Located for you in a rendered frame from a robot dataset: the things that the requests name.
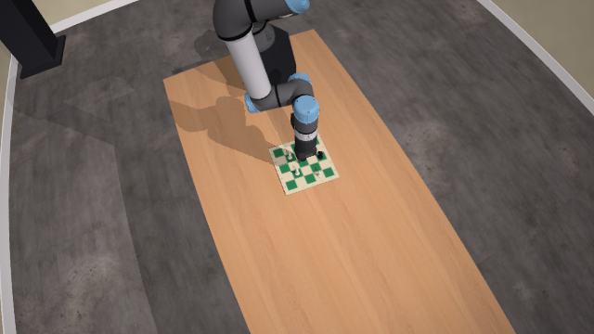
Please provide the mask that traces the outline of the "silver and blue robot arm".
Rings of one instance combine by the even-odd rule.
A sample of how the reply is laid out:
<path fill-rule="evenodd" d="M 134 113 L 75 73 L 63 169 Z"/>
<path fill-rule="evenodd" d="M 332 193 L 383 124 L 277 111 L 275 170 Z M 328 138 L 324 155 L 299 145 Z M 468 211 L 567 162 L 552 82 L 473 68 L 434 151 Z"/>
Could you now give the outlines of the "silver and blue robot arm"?
<path fill-rule="evenodd" d="M 213 26 L 246 87 L 247 110 L 255 113 L 292 105 L 294 127 L 303 135 L 317 129 L 319 114 L 309 76 L 297 72 L 287 83 L 271 86 L 259 53 L 276 38 L 268 21 L 298 16 L 309 6 L 309 0 L 215 0 L 213 6 Z"/>

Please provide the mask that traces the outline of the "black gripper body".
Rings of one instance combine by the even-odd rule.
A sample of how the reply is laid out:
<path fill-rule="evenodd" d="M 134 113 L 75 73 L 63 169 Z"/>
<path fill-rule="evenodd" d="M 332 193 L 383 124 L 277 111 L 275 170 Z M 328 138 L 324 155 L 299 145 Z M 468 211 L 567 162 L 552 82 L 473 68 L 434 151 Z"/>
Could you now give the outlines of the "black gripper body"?
<path fill-rule="evenodd" d="M 294 127 L 294 115 L 291 113 L 291 125 L 294 130 L 295 147 L 294 153 L 298 160 L 306 159 L 316 155 L 317 129 L 310 135 L 303 135 Z"/>

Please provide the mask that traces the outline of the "green and white chessboard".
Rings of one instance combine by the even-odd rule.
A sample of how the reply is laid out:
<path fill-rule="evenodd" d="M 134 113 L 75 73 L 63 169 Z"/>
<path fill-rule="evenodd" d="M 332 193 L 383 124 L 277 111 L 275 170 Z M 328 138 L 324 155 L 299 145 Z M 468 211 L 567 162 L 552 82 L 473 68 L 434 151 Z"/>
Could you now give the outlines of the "green and white chessboard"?
<path fill-rule="evenodd" d="M 306 161 L 300 161 L 296 158 L 294 147 L 295 140 L 268 149 L 286 196 L 340 177 L 319 133 L 317 133 L 315 156 L 306 158 Z M 317 157 L 318 151 L 323 152 L 321 160 Z M 292 155 L 291 160 L 288 159 L 289 153 Z M 299 170 L 299 175 L 295 175 L 296 169 Z M 321 177 L 316 176 L 318 171 L 321 172 Z"/>

